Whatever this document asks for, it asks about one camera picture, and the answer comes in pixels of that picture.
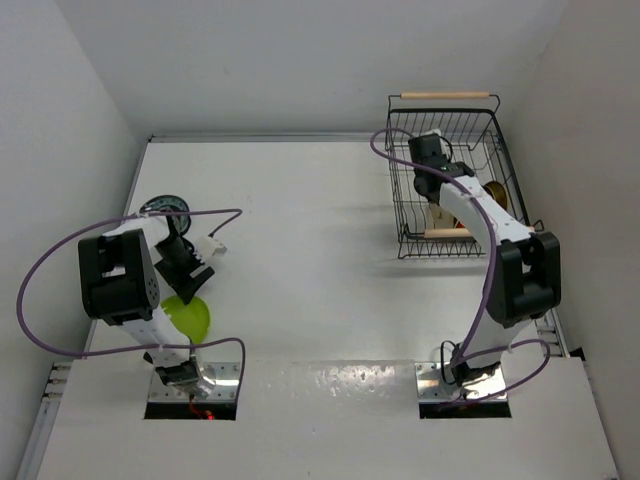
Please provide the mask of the lime green plate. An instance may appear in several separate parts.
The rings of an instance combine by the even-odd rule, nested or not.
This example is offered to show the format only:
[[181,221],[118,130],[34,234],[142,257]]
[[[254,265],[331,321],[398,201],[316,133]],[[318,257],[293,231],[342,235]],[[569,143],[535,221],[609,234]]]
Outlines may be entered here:
[[178,296],[171,296],[160,302],[163,311],[176,329],[194,344],[202,343],[209,332],[211,315],[204,300],[194,296],[184,304]]

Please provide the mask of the cream plate with calligraphy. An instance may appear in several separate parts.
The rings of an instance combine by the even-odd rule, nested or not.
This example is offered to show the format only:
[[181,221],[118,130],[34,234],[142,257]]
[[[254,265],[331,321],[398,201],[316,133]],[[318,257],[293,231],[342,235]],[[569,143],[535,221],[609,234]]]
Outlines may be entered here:
[[448,211],[442,209],[435,203],[428,205],[430,216],[429,229],[442,230],[454,229],[457,225],[457,219]]

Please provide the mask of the yellow patterned plate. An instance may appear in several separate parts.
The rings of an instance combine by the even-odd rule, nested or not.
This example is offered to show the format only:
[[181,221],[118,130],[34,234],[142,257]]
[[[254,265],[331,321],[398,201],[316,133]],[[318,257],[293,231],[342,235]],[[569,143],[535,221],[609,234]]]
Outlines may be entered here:
[[483,185],[483,189],[498,203],[503,209],[509,208],[509,198],[505,187],[498,181],[489,181]]

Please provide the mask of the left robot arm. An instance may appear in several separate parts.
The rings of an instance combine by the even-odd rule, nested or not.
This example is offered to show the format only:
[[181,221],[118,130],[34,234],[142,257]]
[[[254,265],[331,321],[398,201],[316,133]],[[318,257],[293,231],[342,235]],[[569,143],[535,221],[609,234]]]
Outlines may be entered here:
[[78,243],[86,313],[128,333],[145,351],[163,385],[204,398],[214,389],[193,347],[161,306],[163,279],[189,304],[214,275],[212,258],[226,252],[219,240],[186,240],[165,216],[136,217]]

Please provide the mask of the blue floral plate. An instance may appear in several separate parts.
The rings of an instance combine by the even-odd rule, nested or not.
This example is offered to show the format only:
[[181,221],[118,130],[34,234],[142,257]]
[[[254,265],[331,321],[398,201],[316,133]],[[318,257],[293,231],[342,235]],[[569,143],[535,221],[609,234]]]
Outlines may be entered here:
[[[147,200],[139,209],[140,213],[148,213],[152,211],[162,212],[189,212],[188,203],[179,196],[172,194],[163,194],[155,196]],[[175,229],[180,235],[185,235],[191,227],[191,219],[188,215],[179,215],[171,217]]]

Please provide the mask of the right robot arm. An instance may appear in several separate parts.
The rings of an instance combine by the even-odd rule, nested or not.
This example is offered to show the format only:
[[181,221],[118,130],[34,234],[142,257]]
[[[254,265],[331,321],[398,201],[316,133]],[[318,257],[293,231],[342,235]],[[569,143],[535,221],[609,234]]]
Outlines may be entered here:
[[559,304],[560,243],[501,207],[468,165],[451,160],[438,132],[413,137],[408,147],[416,192],[460,221],[490,256],[480,312],[442,369],[462,386],[493,374],[525,327]]

